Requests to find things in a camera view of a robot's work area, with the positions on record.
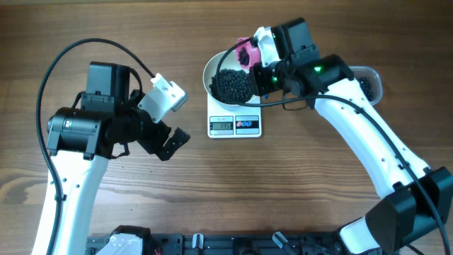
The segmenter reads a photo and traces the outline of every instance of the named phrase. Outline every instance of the tabletop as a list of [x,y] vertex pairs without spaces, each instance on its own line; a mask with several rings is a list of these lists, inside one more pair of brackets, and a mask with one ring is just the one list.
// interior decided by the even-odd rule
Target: tabletop
[[[114,40],[190,96],[164,118],[191,135],[170,161],[132,143],[130,156],[110,162],[91,235],[118,225],[183,234],[333,231],[379,201],[343,138],[314,110],[273,107],[262,110],[262,137],[210,139],[204,66],[238,37],[302,16],[321,55],[336,53],[349,65],[380,73],[384,97],[375,108],[403,142],[432,168],[453,169],[452,12],[451,1],[0,6],[0,254],[29,254],[33,248],[47,181],[35,130],[36,96],[48,66],[67,45],[84,38]],[[131,66],[144,90],[152,88],[147,73],[124,52],[98,43],[79,46],[47,83],[43,127],[85,89],[91,61]],[[450,220],[450,241],[452,227]],[[442,253],[437,230],[415,245],[426,254]]]

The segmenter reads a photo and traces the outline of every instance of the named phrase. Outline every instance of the wood grain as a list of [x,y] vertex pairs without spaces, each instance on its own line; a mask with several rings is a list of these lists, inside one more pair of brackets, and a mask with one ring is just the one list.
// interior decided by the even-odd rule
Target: wood grain
[[[303,16],[322,55],[336,53],[381,74],[384,97],[376,109],[395,133],[433,168],[453,169],[452,7],[451,1],[352,0],[0,6],[0,254],[29,254],[33,247],[47,180],[35,100],[45,70],[70,43],[117,41],[190,95],[164,121],[192,139],[168,162],[138,144],[131,144],[131,156],[112,161],[91,234],[121,224],[183,234],[330,231],[379,200],[350,148],[315,111],[280,107],[263,109],[259,139],[211,140],[204,65],[259,26]],[[85,88],[94,60],[129,65],[149,79],[124,52],[82,45],[62,58],[47,83],[44,123]],[[437,231],[415,244],[426,254],[442,252]]]

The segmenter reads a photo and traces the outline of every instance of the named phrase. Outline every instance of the black beans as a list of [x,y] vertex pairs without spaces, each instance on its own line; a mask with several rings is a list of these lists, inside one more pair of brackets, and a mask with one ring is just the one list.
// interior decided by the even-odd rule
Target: black beans
[[245,103],[253,96],[248,74],[243,70],[222,69],[219,73],[219,83],[215,76],[210,85],[211,94],[222,103]]
[[369,79],[367,77],[361,77],[357,80],[359,81],[360,88],[362,89],[363,94],[365,94],[365,96],[367,97],[367,100],[373,101],[374,94],[373,91],[371,91],[371,82],[369,81]]

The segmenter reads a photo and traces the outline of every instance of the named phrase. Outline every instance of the clear plastic container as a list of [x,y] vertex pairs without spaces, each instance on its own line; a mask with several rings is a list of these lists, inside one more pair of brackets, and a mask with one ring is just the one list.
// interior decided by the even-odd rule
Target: clear plastic container
[[362,77],[366,77],[369,79],[369,82],[371,82],[371,91],[373,92],[374,95],[373,101],[370,101],[369,103],[372,106],[377,104],[381,100],[382,95],[384,94],[380,75],[376,72],[376,70],[374,70],[371,67],[353,66],[349,68],[354,72],[354,77],[356,79]]

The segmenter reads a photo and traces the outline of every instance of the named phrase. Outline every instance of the white kitchen scale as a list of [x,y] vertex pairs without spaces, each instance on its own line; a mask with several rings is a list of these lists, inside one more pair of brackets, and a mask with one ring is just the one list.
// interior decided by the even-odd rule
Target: white kitchen scale
[[[248,103],[260,103],[255,97]],[[207,135],[211,138],[251,138],[261,136],[261,108],[220,105],[207,95]]]
[[[251,138],[261,136],[261,108],[229,105],[211,96],[212,83],[217,65],[225,52],[215,55],[205,67],[203,84],[207,92],[207,135],[211,138]],[[222,64],[222,69],[241,70],[232,52]],[[252,96],[247,103],[260,103],[259,96]]]

